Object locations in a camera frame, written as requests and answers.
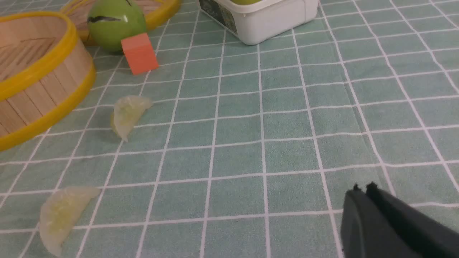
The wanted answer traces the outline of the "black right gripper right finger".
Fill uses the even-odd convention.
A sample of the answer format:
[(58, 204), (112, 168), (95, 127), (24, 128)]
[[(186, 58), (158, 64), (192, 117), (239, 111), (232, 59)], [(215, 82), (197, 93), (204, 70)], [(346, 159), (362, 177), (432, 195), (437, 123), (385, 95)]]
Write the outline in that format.
[(372, 182), (366, 196), (377, 206), (402, 240), (423, 258), (457, 258), (459, 234), (423, 214)]

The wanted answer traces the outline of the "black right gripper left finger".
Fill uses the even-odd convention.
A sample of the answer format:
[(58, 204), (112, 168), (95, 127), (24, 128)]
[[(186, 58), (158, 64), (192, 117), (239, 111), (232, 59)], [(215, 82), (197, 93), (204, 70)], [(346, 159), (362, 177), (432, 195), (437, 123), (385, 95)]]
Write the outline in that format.
[(346, 258), (421, 258), (357, 184), (345, 193), (340, 235)]

